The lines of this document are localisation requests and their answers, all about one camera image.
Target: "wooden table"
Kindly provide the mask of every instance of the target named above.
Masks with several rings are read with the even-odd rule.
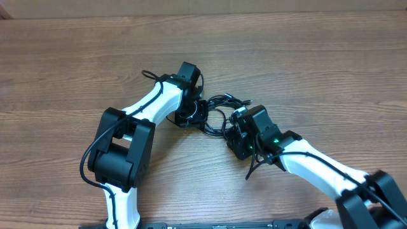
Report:
[[[0,21],[0,227],[102,223],[79,161],[109,106],[124,108],[183,61],[204,98],[228,92],[341,163],[391,174],[407,194],[407,12]],[[220,117],[210,116],[219,124]],[[139,188],[145,222],[302,218],[335,203],[262,166],[248,181],[222,139],[164,121]]]

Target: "black bracket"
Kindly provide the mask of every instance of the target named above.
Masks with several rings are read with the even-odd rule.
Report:
[[[178,127],[203,128],[208,119],[208,103],[202,98],[203,87],[196,87],[201,71],[195,65],[183,62],[177,74],[166,77],[166,82],[183,91],[183,97],[175,112],[174,124]]]
[[[372,176],[366,176],[366,182],[362,185],[374,190],[398,215],[403,218],[407,216],[406,199],[390,175],[379,170]],[[364,205],[366,200],[370,200],[373,203],[378,202],[361,188],[356,188],[352,191],[345,190],[342,192],[342,196],[336,199],[336,205],[338,206],[344,229],[405,228],[385,208],[375,207],[370,210],[367,209]]]
[[[232,121],[238,124],[240,133],[229,138],[228,147],[241,160],[252,155],[253,140],[257,134],[259,134],[259,141],[262,143],[262,147],[273,155],[282,153],[288,144],[302,139],[300,135],[290,130],[281,133],[278,126],[268,116],[266,108],[262,105],[251,108],[242,113],[242,115],[233,117]],[[279,158],[270,163],[274,163],[285,171]]]
[[[95,139],[125,117],[125,112],[114,108],[104,111]],[[96,181],[109,183],[128,192],[141,184],[149,166],[155,123],[131,117],[109,131],[91,150],[88,169],[95,173]],[[132,136],[129,149],[112,143],[113,138]]]

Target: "black cable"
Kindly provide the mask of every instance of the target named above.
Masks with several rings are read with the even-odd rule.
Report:
[[[89,180],[89,179],[85,176],[85,173],[83,172],[83,167],[84,167],[84,165],[85,165],[85,161],[86,161],[86,158],[87,158],[88,155],[89,155],[89,152],[92,150],[92,148],[96,145],[97,142],[99,142],[108,132],[110,132],[111,130],[113,130],[113,129],[116,128],[117,126],[121,125],[121,124],[122,124],[123,122],[125,122],[127,119],[133,117],[133,115],[136,115],[137,113],[141,112],[144,108],[148,107],[152,102],[154,102],[154,101],[160,96],[160,94],[163,93],[164,85],[163,85],[163,82],[161,81],[160,77],[158,77],[158,76],[155,75],[154,73],[151,73],[151,72],[146,71],[146,70],[141,71],[141,74],[142,74],[143,76],[149,78],[149,79],[153,79],[153,80],[159,82],[159,83],[160,83],[160,86],[161,86],[161,87],[160,87],[160,91],[158,91],[158,93],[157,93],[152,99],[150,99],[148,102],[146,102],[143,106],[140,106],[139,109],[137,109],[137,110],[131,112],[130,114],[127,114],[124,118],[122,118],[121,120],[119,120],[118,122],[116,122],[114,125],[112,125],[111,127],[109,127],[105,132],[103,132],[103,134],[101,134],[96,140],[94,140],[94,141],[91,143],[91,145],[89,145],[89,147],[86,149],[85,153],[83,154],[82,159],[81,159],[81,163],[80,163],[80,166],[79,166],[79,173],[81,174],[81,177],[82,177],[82,179],[84,180],[84,182],[86,182],[86,183],[88,183],[88,184],[90,184],[90,185],[92,185],[92,186],[95,186],[95,187],[98,187],[98,188],[102,188],[102,189],[106,190],[106,191],[110,194],[109,198],[112,199],[113,225],[114,225],[114,227],[115,227],[116,229],[118,229],[118,225],[117,225],[117,217],[116,217],[116,201],[115,201],[115,199],[114,199],[114,193],[113,193],[113,191],[112,191],[109,187],[107,187],[107,186],[104,186],[104,185],[101,185],[101,184],[98,184],[98,183],[95,183],[95,182]]]
[[[259,156],[259,154],[257,153],[257,154],[256,154],[256,162],[257,162],[257,163],[260,163],[258,156]]]
[[[373,193],[370,189],[368,189],[367,187],[363,186],[360,182],[356,181],[354,178],[352,178],[350,175],[342,172],[340,169],[336,168],[335,166],[333,166],[331,163],[325,161],[323,158],[314,155],[312,153],[309,152],[286,152],[286,153],[281,153],[278,155],[273,155],[268,157],[267,159],[264,159],[263,161],[261,161],[260,163],[258,163],[256,166],[254,166],[249,173],[246,176],[246,180],[249,178],[250,174],[255,171],[260,165],[263,165],[264,163],[268,163],[271,162],[273,159],[276,159],[280,156],[286,156],[286,155],[304,155],[304,156],[310,156],[314,159],[317,159],[318,161],[322,162],[324,165],[328,166],[330,169],[332,169],[333,171],[335,171],[336,173],[338,173],[339,175],[343,176],[345,179],[348,179],[349,181],[351,181],[352,183],[356,184],[357,187],[363,189],[366,193],[368,193],[369,195],[371,195],[374,199],[376,199],[377,201],[379,201],[384,208],[386,208],[386,210],[388,210],[395,218],[397,218],[398,220],[400,220],[400,222],[404,225],[407,226],[407,222],[403,219],[403,217],[401,217],[400,215],[398,215],[398,213],[393,210],[384,200],[382,200],[378,195],[376,195],[375,193]]]
[[[238,109],[241,108],[242,106],[249,105],[251,103],[250,100],[241,101],[240,99],[235,98],[230,94],[212,96],[207,100],[207,102],[208,102],[208,111],[217,111],[222,114],[223,116],[222,126],[220,129],[213,128],[206,121],[205,127],[199,129],[207,135],[211,135],[214,137],[223,137],[225,140],[228,140],[231,133],[237,131],[237,127],[233,125],[231,127],[226,128],[226,122],[229,120],[226,118],[224,112],[218,109],[217,107],[223,106],[227,108]]]
[[[201,91],[199,92],[199,94],[202,94],[202,92],[204,92],[204,74],[201,73],[201,80],[202,80],[202,86],[201,86]]]
[[[260,153],[262,155],[264,155],[263,148],[260,146],[260,143],[259,143],[259,136],[260,136],[260,133],[257,133],[254,140],[256,141],[256,146],[259,148]]]
[[[172,124],[174,124],[174,125],[176,125],[177,127],[179,127],[179,125],[178,124],[176,124],[174,121],[172,121],[169,117],[168,117],[168,115],[165,117],[168,121],[170,121]]]
[[[256,144],[254,143],[254,139],[253,139],[253,155],[252,155],[252,163],[250,164],[249,171],[253,169],[255,156],[257,156],[257,154],[256,154]]]

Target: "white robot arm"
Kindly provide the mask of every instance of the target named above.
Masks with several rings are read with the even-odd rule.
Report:
[[[179,118],[181,115],[177,115],[176,125],[200,127],[203,130],[202,124],[207,118],[205,107],[208,106],[208,103],[198,101],[202,92],[195,86],[199,76],[200,71],[196,66],[184,62],[177,75],[163,75],[161,81],[155,84],[154,89],[133,106],[122,111],[109,108],[102,115],[96,140],[89,149],[91,153],[88,168],[95,173],[96,181],[103,186],[101,188],[105,189],[108,219],[104,228],[136,229],[140,227],[140,214],[137,211],[137,187],[148,168],[155,127],[167,115],[174,111],[189,114],[190,116],[183,116],[187,118]],[[266,227],[404,228],[404,220],[394,216],[407,216],[407,202],[395,182],[386,173],[379,171],[369,176],[364,171],[342,165],[317,151],[308,141],[294,132],[288,131],[282,134],[268,117],[263,106],[250,110],[245,107],[237,109],[230,117],[230,121],[236,128],[228,132],[229,137],[225,137],[228,140],[228,147],[241,160],[252,155],[252,165],[246,179],[256,168],[253,167],[254,158],[260,155],[264,160],[259,165],[262,163],[275,164],[284,171],[306,179],[336,201],[338,206],[339,214],[324,211],[306,221],[296,219],[293,223],[287,223],[287,220],[276,220],[266,224]],[[129,149],[112,143],[114,137],[131,141]],[[246,146],[252,142],[255,143],[252,147],[254,150],[249,151]],[[343,174],[334,171],[327,163]],[[366,189],[373,190],[377,195],[371,195],[372,191],[366,193]],[[366,205],[370,205],[371,201],[377,202],[378,196],[385,199],[384,204],[387,203],[392,209],[387,206],[385,208],[387,211],[367,211]],[[176,227],[179,229],[241,227],[240,224],[224,225],[177,225]],[[259,224],[254,226],[245,224],[243,227],[264,228]]]
[[[123,109],[126,114],[134,112],[140,106],[151,100],[159,91],[160,84],[156,83],[154,89],[148,93],[139,102]],[[163,93],[152,102],[148,107],[143,109],[141,113],[137,113],[134,118],[139,120],[147,119],[150,122],[159,125],[161,121],[170,113],[174,112],[181,105],[183,91],[174,84],[163,82]],[[131,141],[132,136],[124,135],[126,140]],[[140,214],[137,211],[137,188],[131,188],[128,192],[123,192],[120,188],[114,185],[105,184],[115,194],[116,198],[116,217],[118,228],[120,229],[134,229],[140,222]],[[110,194],[104,190],[106,196],[107,214],[106,227],[114,229],[113,225],[113,206],[110,199]]]

